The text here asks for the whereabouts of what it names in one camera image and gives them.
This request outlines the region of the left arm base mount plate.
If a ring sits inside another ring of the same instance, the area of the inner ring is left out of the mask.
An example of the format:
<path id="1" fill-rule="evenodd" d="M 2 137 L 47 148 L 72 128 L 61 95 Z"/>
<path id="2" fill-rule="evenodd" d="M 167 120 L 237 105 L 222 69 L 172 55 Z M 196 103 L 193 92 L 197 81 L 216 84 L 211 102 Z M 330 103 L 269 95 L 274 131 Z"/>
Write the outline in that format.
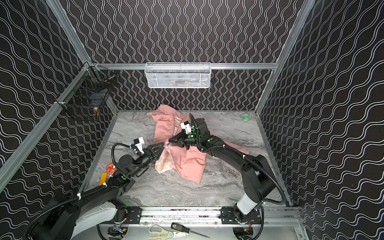
<path id="1" fill-rule="evenodd" d="M 142 217 L 143 209 L 140 207 L 126 207 L 119 210 L 117 223 L 118 224 L 139 224 Z"/>

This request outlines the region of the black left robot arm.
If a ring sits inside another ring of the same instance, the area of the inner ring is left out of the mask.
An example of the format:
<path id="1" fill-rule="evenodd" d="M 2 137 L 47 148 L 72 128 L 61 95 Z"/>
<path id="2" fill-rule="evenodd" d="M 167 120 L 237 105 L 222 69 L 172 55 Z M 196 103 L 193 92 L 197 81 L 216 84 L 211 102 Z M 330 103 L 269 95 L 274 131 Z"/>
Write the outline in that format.
<path id="1" fill-rule="evenodd" d="M 145 173 L 162 155 L 164 143 L 150 145 L 143 149 L 137 159 L 124 155 L 116 164 L 116 171 L 107 181 L 91 190 L 75 196 L 56 197 L 50 200 L 44 210 L 27 226 L 24 240 L 69 240 L 79 223 L 77 220 L 104 203 L 114 205 L 111 220 L 124 222 L 126 206 L 118 197 L 127 193 L 135 179 Z"/>

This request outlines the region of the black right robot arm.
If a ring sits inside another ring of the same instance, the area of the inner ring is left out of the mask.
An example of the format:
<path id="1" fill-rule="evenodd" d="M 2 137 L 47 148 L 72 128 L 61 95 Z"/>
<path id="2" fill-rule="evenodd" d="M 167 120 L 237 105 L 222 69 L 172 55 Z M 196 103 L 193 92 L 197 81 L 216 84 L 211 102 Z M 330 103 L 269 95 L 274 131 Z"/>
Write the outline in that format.
<path id="1" fill-rule="evenodd" d="M 243 153 L 212 135 L 204 119 L 191 116 L 191 120 L 191 130 L 181 130 L 169 142 L 180 148 L 196 147 L 199 152 L 219 158 L 241 173 L 245 193 L 235 205 L 238 213 L 248 215 L 265 202 L 280 206 L 288 204 L 284 190 L 264 156 Z"/>

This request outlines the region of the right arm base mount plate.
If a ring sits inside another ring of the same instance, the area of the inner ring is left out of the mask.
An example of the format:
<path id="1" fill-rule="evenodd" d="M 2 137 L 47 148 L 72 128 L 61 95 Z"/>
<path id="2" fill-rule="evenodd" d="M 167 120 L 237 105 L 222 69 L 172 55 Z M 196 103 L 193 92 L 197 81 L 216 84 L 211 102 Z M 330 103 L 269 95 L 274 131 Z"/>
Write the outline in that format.
<path id="1" fill-rule="evenodd" d="M 218 218 L 221 219 L 223 225 L 260 224 L 262 214 L 257 210 L 252 210 L 245 215 L 237 207 L 222 207 Z"/>

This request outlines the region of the pink zip-up jacket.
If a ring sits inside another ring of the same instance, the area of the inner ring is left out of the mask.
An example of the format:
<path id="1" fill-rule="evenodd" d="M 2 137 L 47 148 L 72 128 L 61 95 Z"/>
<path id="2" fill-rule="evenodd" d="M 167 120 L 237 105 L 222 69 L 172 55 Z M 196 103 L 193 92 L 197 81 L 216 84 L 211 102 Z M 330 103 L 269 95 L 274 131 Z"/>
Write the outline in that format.
<path id="1" fill-rule="evenodd" d="M 196 147 L 187 150 L 169 143 L 169 139 L 181 132 L 181 123 L 189 121 L 190 117 L 167 105 L 160 105 L 147 115 L 156 123 L 154 143 L 164 143 L 165 147 L 155 163 L 156 171 L 162 174 L 174 169 L 182 178 L 199 184 L 206 167 L 207 154 Z"/>

